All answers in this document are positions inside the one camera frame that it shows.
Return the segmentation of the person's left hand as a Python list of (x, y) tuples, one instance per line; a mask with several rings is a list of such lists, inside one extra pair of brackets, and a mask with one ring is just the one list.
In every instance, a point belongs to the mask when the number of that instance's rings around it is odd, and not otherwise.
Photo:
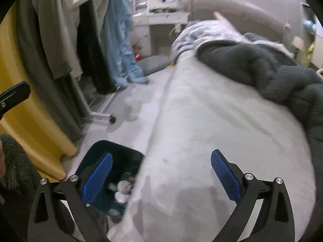
[(3, 145), (0, 141), (0, 178), (4, 177), (6, 171), (6, 165), (5, 165), (5, 155), (3, 152)]

